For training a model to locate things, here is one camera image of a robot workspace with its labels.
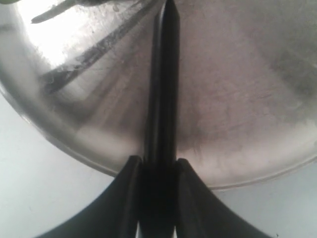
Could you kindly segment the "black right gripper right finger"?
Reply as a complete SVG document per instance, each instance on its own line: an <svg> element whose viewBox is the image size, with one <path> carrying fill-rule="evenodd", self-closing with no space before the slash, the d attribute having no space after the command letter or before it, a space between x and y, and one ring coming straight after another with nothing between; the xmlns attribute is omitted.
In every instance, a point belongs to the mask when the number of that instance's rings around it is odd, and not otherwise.
<svg viewBox="0 0 317 238"><path fill-rule="evenodd" d="M186 159L178 159L176 234L179 238L267 238L224 205Z"/></svg>

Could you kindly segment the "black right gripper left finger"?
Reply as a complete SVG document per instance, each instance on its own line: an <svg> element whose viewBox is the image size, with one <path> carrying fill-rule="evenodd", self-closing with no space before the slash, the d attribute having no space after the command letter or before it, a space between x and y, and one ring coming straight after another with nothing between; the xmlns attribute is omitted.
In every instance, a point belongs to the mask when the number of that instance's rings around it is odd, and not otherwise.
<svg viewBox="0 0 317 238"><path fill-rule="evenodd" d="M137 232L142 159L129 157L108 188L89 206L41 238L134 238Z"/></svg>

